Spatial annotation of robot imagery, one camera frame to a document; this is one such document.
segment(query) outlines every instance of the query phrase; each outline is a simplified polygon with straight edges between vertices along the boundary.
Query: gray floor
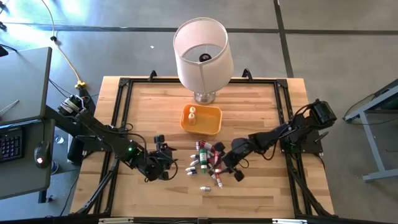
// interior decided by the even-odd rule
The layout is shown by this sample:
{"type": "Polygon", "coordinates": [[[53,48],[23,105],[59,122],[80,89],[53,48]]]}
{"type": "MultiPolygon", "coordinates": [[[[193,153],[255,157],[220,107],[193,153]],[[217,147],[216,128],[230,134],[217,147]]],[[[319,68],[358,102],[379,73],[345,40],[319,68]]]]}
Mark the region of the gray floor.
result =
{"type": "MultiPolygon", "coordinates": [[[[51,32],[37,26],[49,15],[39,0],[9,0],[0,21],[0,43],[17,49],[51,46],[51,32]]],[[[150,0],[46,1],[55,23],[73,26],[178,27],[194,17],[212,17],[227,28],[277,29],[272,0],[150,0]]],[[[286,29],[397,30],[398,1],[394,0],[280,0],[286,29]]],[[[62,48],[90,86],[100,90],[105,75],[175,75],[171,32],[57,32],[62,48]]],[[[255,77],[286,77],[278,34],[230,34],[235,76],[249,68],[255,77]]],[[[294,77],[305,79],[310,100],[327,100],[341,118],[355,102],[398,77],[396,35],[287,35],[294,77]]],[[[53,51],[50,77],[68,91],[76,83],[66,61],[53,51]]],[[[62,100],[52,86],[48,104],[62,100]]],[[[370,122],[388,118],[370,118],[370,122]]],[[[385,166],[397,168],[398,123],[373,126],[385,166]]],[[[336,214],[346,218],[398,222],[398,177],[369,184],[363,174],[376,165],[363,128],[338,120],[323,140],[326,175],[336,214]]],[[[57,150],[62,160],[66,147],[57,150]]],[[[65,164],[66,170],[73,170],[65,164]]],[[[55,175],[49,194],[55,201],[38,205],[37,194],[0,200],[0,220],[59,215],[77,171],[55,175]],[[24,212],[15,213],[19,208],[24,212]]]]}

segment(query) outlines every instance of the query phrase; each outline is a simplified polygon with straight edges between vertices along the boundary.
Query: white cable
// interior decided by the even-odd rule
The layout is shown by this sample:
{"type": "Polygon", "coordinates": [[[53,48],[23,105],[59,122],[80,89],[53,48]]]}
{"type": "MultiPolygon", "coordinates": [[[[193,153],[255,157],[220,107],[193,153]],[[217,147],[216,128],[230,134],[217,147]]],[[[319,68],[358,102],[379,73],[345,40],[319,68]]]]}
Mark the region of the white cable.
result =
{"type": "MultiPolygon", "coordinates": [[[[49,7],[47,6],[47,4],[44,2],[44,0],[42,0],[42,3],[43,3],[44,6],[47,8],[47,10],[48,10],[48,12],[49,12],[49,14],[50,14],[51,22],[52,22],[52,35],[53,35],[53,37],[55,37],[54,19],[53,19],[53,17],[52,17],[51,11],[50,11],[49,7]]],[[[54,42],[55,46],[58,48],[58,50],[61,52],[62,56],[63,56],[63,57],[65,58],[65,60],[68,62],[70,68],[73,70],[73,72],[75,72],[75,75],[76,75],[76,78],[77,78],[78,82],[81,82],[80,76],[79,76],[79,74],[77,73],[75,67],[72,65],[72,63],[70,63],[70,61],[69,61],[68,57],[65,55],[65,53],[63,53],[63,51],[61,50],[60,46],[57,44],[57,41],[56,41],[56,40],[53,40],[53,42],[54,42]]]]}

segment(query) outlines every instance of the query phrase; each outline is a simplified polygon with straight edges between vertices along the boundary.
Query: orange tray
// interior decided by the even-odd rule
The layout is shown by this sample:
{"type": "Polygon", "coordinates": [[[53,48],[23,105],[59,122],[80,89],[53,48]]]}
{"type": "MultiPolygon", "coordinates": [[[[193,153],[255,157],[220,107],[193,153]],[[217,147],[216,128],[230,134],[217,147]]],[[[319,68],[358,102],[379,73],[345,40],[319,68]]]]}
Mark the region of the orange tray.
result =
{"type": "Polygon", "coordinates": [[[197,134],[215,135],[221,129],[222,112],[219,108],[202,105],[185,105],[181,116],[181,128],[197,134]],[[188,121],[189,109],[196,108],[196,124],[191,125],[188,121]]]}

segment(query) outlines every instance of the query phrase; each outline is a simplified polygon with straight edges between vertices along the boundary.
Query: wooden tabletop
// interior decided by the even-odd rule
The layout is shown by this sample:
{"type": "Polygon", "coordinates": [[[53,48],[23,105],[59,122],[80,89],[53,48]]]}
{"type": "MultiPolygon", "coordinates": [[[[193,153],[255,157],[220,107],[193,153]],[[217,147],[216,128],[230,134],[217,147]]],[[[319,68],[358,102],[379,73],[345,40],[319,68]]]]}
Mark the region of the wooden tabletop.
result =
{"type": "MultiPolygon", "coordinates": [[[[104,77],[95,117],[110,124],[120,77],[104,77]]],[[[308,103],[304,81],[288,78],[290,99],[295,110],[308,103]]],[[[218,188],[208,174],[187,176],[185,168],[196,154],[195,141],[222,141],[230,148],[234,138],[269,131],[279,125],[275,94],[272,85],[229,84],[217,92],[212,106],[223,112],[221,131],[216,136],[186,133],[180,127],[182,109],[195,104],[192,92],[179,83],[135,83],[127,122],[134,126],[132,132],[141,134],[154,150],[153,137],[164,134],[166,143],[178,149],[173,156],[178,159],[178,174],[170,181],[156,180],[145,183],[144,176],[124,164],[119,166],[112,216],[129,217],[240,217],[288,218],[294,217],[285,157],[279,144],[275,157],[265,161],[258,154],[248,156],[249,168],[242,169],[245,178],[237,182],[233,175],[223,174],[224,187],[218,188]],[[202,192],[200,187],[211,187],[202,192]]],[[[119,112],[118,125],[122,112],[119,112]]],[[[71,212],[77,211],[91,197],[100,179],[104,153],[96,152],[83,161],[71,212]]],[[[307,184],[317,200],[333,213],[325,171],[319,158],[303,155],[307,184]]],[[[105,190],[103,206],[106,201],[105,190]]],[[[303,209],[302,194],[298,191],[303,209]]]]}

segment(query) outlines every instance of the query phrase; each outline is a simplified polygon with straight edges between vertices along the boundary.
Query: black mouse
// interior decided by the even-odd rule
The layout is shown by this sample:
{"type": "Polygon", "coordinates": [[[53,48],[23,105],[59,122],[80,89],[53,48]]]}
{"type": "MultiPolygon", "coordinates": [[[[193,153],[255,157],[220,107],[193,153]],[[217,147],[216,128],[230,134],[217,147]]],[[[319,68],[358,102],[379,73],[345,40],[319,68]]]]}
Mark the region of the black mouse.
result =
{"type": "Polygon", "coordinates": [[[41,141],[35,148],[35,163],[38,168],[46,168],[51,163],[50,143],[41,141]]]}

